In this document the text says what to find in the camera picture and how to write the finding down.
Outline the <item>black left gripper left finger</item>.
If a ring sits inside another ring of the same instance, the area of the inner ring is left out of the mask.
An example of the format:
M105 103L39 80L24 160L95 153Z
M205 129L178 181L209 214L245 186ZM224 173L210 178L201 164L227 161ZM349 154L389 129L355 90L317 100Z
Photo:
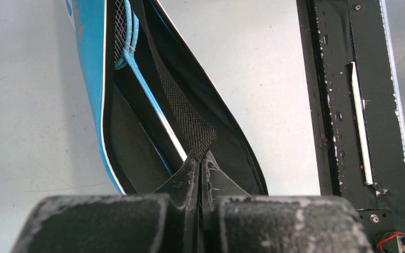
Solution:
M199 173L190 153L154 193L44 198L12 252L197 252Z

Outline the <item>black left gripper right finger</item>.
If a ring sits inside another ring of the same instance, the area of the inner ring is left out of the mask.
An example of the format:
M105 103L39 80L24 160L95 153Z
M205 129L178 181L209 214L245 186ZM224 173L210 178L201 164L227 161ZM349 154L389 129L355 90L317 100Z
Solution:
M206 252L372 252L359 216L335 196L252 196L208 153L201 162Z

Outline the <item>blue racket bag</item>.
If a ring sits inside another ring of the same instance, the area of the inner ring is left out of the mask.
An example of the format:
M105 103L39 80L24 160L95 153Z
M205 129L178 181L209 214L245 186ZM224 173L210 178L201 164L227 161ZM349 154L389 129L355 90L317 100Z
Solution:
M128 65L115 68L115 2L67 1L105 170L121 194L152 193L172 176L121 95L155 140L174 174L181 161L139 81ZM183 95L211 125L209 149L219 167L251 195L268 193L263 172L239 124L159 1L128 1L139 20L134 59L188 154L204 140L199 129L183 132L169 99Z

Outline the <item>blue racket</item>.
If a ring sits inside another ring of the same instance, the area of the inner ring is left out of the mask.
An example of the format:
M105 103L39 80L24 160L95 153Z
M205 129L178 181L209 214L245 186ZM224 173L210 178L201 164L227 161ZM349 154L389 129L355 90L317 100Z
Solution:
M122 99L124 100L124 102L126 103L126 105L128 106L128 108L133 111L138 124L140 125L140 127L142 128L144 135L148 138L150 144L154 147L155 152L157 154L157 156L160 158L162 165L166 168L167 172L169 173L170 176L172 176L174 174L174 172L170 169L169 163L168 161L163 157L163 153L162 151L159 150L159 147L157 146L155 140L152 138L151 134L148 132L148 130L145 128L145 125L142 123L141 119L139 118L138 114L135 112L135 110L132 108L132 106L130 105L129 101L127 100L126 96L123 94L123 92L120 90L120 88L118 87L118 85L115 83L114 84L114 88L115 90L121 95Z
M139 20L131 9L131 5L128 1L116 1L115 12L115 68L119 70L125 65L128 65L131 68L134 76L139 81L145 95L152 105L153 110L158 116L159 121L168 134L174 146L172 149L177 151L181 161L185 161L187 154L185 153L184 148L174 133L155 96L152 94L151 89L142 76L134 59L134 52L136 50L139 35Z

